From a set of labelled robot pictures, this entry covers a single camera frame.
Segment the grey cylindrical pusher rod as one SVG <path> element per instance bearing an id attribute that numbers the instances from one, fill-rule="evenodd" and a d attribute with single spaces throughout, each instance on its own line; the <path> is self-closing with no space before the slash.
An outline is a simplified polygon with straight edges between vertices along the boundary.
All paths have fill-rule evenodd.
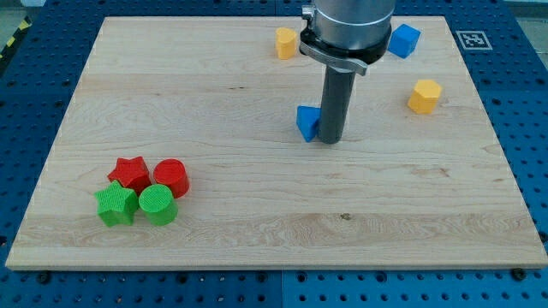
<path id="1" fill-rule="evenodd" d="M 353 71 L 325 68 L 318 130 L 318 137 L 325 144 L 335 144 L 343 135 L 354 77 Z"/>

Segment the black and silver clamp ring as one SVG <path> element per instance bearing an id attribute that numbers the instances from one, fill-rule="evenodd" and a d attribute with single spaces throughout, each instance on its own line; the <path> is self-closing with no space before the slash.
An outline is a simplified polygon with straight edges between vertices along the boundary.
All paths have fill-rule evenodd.
<path id="1" fill-rule="evenodd" d="M 342 70 L 365 75 L 387 50 L 391 4 L 305 4 L 300 52 Z"/>

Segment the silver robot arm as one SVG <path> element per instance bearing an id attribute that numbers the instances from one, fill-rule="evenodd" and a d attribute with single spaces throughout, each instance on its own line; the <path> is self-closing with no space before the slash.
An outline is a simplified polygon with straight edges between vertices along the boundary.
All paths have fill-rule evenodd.
<path id="1" fill-rule="evenodd" d="M 301 8 L 307 22 L 300 34 L 300 53 L 325 65 L 318 137 L 340 141 L 354 78 L 387 50 L 395 0 L 313 0 Z"/>

